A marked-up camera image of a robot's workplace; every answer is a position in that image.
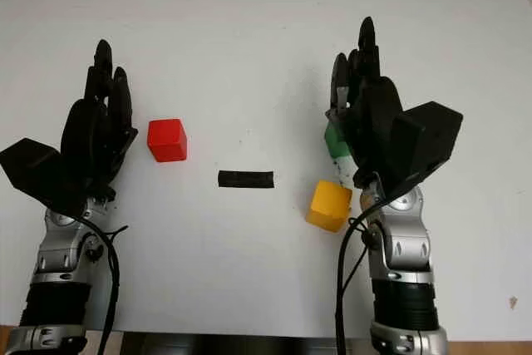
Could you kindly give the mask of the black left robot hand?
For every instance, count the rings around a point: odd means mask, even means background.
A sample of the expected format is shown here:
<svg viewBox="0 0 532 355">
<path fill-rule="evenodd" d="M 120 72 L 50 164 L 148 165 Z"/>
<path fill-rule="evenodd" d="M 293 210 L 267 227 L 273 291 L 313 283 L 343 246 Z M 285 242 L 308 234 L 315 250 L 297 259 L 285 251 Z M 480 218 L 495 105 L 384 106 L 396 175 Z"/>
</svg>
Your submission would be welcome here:
<svg viewBox="0 0 532 355">
<path fill-rule="evenodd" d="M 69 176 L 87 196 L 113 201 L 111 182 L 137 134 L 126 71 L 113 67 L 111 45 L 101 39 L 84 96 L 71 107 L 62 132 L 61 156 Z"/>
</svg>

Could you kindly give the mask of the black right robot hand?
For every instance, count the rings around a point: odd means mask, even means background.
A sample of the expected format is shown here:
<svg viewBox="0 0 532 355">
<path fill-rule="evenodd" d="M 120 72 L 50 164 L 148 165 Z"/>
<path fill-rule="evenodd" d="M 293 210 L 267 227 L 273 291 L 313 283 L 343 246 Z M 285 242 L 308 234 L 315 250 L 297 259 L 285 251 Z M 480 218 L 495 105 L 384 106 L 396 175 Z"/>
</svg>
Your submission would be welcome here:
<svg viewBox="0 0 532 355">
<path fill-rule="evenodd" d="M 395 85 L 381 73 L 373 20 L 365 17 L 357 47 L 335 58 L 326 112 L 357 166 L 353 184 L 358 189 L 391 175 L 387 152 L 392 122 L 401 112 Z"/>
</svg>

